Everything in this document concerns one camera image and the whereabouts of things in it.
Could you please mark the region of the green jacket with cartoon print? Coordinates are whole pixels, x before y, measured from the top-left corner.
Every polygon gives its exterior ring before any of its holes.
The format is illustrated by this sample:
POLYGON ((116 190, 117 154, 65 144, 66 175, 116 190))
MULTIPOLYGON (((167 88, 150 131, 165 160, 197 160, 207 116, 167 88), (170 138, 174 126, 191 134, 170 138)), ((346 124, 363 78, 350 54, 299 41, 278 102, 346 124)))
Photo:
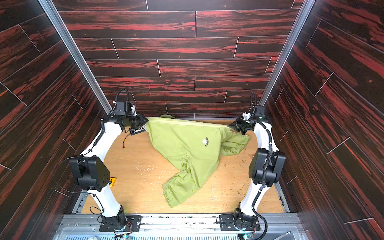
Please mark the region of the green jacket with cartoon print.
POLYGON ((171 208, 204 186, 217 170, 221 156, 239 154, 250 140, 226 125, 171 118, 150 117, 145 129, 153 147, 179 170, 163 184, 171 208))

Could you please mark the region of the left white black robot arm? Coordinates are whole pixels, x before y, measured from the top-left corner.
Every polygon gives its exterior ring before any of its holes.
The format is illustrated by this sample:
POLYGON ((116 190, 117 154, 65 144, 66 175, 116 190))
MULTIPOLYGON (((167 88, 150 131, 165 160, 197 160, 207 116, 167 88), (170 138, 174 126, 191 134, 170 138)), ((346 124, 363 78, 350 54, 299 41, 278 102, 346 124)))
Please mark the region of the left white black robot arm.
POLYGON ((79 156, 69 158, 72 174, 77 184, 86 191, 101 210, 104 225, 121 231, 127 225, 124 208, 119 204, 110 187, 111 173, 104 164, 105 157, 115 139, 128 127, 130 133, 141 129, 148 122, 143 115, 112 117, 101 120, 101 131, 79 156))

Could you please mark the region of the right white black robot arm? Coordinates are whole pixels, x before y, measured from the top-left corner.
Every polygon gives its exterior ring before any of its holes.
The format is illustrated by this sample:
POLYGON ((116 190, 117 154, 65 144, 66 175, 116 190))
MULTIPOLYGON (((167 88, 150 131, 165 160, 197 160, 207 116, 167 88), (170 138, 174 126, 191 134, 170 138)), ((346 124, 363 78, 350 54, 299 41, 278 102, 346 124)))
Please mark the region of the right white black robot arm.
POLYGON ((268 223, 257 209, 265 193, 279 181, 286 157, 274 142, 272 125, 263 117, 252 117, 244 113, 229 127, 243 135, 252 131, 257 138, 258 149, 249 167, 251 184, 246 196, 235 209, 233 224, 240 231, 253 230, 240 237, 241 240, 261 240, 266 236, 268 223))

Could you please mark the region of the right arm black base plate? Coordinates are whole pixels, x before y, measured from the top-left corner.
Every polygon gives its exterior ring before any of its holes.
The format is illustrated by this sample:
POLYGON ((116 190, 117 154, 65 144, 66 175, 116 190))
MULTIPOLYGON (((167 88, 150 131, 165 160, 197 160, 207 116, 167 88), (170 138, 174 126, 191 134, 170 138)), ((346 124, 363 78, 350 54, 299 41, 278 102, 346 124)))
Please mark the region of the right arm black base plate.
POLYGON ((261 229, 259 220, 256 216, 241 215, 235 217, 234 214, 222 214, 216 219, 221 231, 259 231, 261 229))

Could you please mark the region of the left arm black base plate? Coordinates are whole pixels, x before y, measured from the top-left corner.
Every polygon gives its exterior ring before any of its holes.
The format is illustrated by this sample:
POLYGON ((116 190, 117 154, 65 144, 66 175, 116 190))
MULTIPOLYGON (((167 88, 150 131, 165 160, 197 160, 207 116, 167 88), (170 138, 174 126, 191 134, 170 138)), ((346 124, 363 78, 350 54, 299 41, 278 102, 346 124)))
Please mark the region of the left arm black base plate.
POLYGON ((142 216, 105 217, 101 215, 101 220, 100 232, 138 232, 141 227, 142 216))

